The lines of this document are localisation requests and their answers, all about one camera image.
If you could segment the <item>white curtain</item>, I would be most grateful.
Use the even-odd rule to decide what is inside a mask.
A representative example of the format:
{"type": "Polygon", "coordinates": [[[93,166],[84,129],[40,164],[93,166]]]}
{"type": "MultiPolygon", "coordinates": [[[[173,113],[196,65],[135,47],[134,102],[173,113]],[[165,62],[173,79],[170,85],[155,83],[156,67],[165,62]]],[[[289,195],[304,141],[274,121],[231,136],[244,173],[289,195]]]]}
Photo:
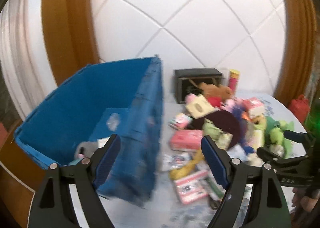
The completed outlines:
{"type": "Polygon", "coordinates": [[[1,11],[2,75],[21,119],[57,87],[44,43],[41,4],[7,0],[1,11]]]}

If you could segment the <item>pink plush green shirt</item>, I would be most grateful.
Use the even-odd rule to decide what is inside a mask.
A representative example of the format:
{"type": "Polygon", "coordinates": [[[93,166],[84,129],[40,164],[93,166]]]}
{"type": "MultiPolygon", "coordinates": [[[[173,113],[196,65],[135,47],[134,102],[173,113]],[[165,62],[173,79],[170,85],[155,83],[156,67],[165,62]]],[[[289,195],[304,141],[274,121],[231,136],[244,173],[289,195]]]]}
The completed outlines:
{"type": "Polygon", "coordinates": [[[75,159],[73,161],[71,161],[68,166],[74,166],[74,165],[77,165],[82,159],[75,159]]]}

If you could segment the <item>beige tissue box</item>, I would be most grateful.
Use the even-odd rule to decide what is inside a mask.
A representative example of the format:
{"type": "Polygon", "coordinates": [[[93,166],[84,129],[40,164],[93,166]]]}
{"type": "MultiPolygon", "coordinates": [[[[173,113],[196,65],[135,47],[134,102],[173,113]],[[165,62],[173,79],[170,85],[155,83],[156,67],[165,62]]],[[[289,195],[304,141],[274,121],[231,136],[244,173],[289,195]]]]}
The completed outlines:
{"type": "Polygon", "coordinates": [[[208,102],[204,95],[196,96],[185,108],[194,119],[199,119],[216,111],[216,108],[208,102]]]}

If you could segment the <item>black gold gift box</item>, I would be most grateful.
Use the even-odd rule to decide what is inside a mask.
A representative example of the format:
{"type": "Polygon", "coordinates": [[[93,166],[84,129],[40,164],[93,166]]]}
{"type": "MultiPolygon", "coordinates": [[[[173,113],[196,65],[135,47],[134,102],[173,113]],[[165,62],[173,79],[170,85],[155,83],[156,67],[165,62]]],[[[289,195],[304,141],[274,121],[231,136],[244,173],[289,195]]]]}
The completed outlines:
{"type": "Polygon", "coordinates": [[[174,71],[175,98],[178,104],[184,104],[187,95],[201,93],[201,83],[219,85],[223,74],[213,68],[180,69],[174,71]]]}

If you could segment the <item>blue plastic storage crate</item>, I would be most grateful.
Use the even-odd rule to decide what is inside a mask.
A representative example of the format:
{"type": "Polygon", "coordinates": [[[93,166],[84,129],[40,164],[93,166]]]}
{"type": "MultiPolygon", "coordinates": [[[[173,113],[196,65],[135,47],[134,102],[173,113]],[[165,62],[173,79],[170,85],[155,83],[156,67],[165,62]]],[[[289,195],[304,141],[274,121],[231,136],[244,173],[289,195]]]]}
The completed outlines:
{"type": "Polygon", "coordinates": [[[53,162],[72,162],[82,142],[118,135],[120,152],[97,192],[143,206],[155,188],[162,115],[161,60],[119,60],[88,65],[67,79],[29,114],[14,137],[47,169],[53,162]]]}

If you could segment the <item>red mesh bag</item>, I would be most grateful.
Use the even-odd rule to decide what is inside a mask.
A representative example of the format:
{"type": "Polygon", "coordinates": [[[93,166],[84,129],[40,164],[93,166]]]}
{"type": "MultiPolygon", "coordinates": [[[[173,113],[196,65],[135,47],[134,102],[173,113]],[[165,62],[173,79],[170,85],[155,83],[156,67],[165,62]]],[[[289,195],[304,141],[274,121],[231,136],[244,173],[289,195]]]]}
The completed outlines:
{"type": "Polygon", "coordinates": [[[304,95],[299,95],[297,99],[290,102],[289,111],[303,124],[310,111],[309,100],[304,95]]]}

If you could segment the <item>dark maroon round cushion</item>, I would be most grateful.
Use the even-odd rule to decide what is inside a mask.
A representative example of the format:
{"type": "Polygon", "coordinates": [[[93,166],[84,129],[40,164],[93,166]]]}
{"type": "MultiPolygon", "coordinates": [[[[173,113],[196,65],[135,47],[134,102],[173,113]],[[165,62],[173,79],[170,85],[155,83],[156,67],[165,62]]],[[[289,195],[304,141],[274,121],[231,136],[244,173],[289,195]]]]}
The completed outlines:
{"type": "Polygon", "coordinates": [[[205,118],[212,121],[216,127],[220,128],[224,132],[232,134],[233,137],[228,149],[235,146],[240,141],[240,123],[232,113],[226,110],[217,110],[208,114],[205,118]]]}

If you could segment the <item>yellow red cylinder can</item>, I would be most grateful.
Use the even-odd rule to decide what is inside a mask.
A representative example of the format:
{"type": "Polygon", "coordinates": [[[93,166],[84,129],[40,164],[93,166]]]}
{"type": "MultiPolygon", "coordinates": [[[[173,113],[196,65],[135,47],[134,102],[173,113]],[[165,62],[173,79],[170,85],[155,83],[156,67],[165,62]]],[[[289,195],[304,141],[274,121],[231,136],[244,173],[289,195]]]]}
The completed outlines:
{"type": "Polygon", "coordinates": [[[236,88],[238,85],[240,77],[240,72],[235,69],[230,69],[229,71],[229,80],[228,80],[228,87],[233,91],[236,92],[236,88]]]}

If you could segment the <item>brown teddy bear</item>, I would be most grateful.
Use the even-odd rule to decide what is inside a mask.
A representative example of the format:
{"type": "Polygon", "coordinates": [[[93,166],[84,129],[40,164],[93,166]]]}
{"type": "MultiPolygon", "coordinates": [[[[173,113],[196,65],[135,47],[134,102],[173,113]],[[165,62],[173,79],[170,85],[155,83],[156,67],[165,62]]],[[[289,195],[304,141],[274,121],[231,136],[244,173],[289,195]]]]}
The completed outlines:
{"type": "Polygon", "coordinates": [[[205,98],[210,97],[219,97],[221,98],[221,101],[225,101],[227,99],[230,99],[233,96],[233,91],[230,87],[224,86],[224,85],[213,85],[213,84],[206,84],[204,82],[201,82],[199,84],[199,88],[202,91],[202,94],[205,98]]]}

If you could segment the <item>grey fluffy plush toy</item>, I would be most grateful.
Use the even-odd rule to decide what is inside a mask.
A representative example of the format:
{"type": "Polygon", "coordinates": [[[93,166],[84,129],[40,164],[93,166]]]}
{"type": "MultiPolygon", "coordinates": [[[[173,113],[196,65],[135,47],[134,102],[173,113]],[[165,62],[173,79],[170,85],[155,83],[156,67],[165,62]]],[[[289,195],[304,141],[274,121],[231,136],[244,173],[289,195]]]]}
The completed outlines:
{"type": "Polygon", "coordinates": [[[81,142],[74,153],[74,159],[80,159],[80,158],[90,158],[94,152],[98,149],[98,143],[97,141],[91,142],[91,141],[85,141],[81,142]]]}

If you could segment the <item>yellow plastic hanger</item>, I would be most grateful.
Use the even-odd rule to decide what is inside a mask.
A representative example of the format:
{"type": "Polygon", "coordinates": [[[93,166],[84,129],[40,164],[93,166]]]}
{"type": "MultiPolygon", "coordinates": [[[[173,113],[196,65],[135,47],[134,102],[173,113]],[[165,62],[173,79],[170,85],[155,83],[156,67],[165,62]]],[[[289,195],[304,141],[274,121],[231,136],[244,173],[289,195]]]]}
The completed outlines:
{"type": "Polygon", "coordinates": [[[170,171],[169,178],[171,180],[182,179],[191,174],[194,171],[196,165],[204,160],[204,155],[200,149],[194,154],[194,157],[191,161],[189,161],[185,166],[179,169],[173,169],[170,171]]]}

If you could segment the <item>green plush toy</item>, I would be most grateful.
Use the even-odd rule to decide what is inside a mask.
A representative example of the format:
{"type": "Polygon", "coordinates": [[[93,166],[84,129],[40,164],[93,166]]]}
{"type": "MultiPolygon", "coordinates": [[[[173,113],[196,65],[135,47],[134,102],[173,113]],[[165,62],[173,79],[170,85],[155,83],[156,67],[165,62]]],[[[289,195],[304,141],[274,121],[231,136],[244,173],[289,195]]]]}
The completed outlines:
{"type": "Polygon", "coordinates": [[[276,121],[272,117],[266,117],[265,147],[271,152],[287,159],[292,154],[293,142],[284,136],[286,130],[294,131],[293,121],[276,121]]]}

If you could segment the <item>red white flat packet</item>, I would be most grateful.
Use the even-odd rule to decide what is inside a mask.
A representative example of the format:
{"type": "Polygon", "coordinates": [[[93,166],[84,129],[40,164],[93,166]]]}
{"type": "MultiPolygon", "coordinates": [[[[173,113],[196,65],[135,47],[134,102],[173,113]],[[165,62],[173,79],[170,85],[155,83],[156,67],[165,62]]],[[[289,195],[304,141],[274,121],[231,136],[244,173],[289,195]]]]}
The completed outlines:
{"type": "Polygon", "coordinates": [[[201,170],[174,181],[177,196],[182,204],[191,204],[208,196],[201,184],[201,180],[206,177],[208,177],[208,171],[201,170]]]}

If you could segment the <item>pink tissue pack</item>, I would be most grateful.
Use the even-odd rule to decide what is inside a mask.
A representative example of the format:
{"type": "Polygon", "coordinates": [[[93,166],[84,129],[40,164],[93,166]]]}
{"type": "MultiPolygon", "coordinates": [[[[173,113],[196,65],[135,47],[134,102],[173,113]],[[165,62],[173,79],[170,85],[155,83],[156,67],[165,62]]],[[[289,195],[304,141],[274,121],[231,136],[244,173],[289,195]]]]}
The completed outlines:
{"type": "Polygon", "coordinates": [[[202,138],[202,130],[178,130],[173,134],[169,145],[175,151],[194,152],[200,149],[202,138]]]}

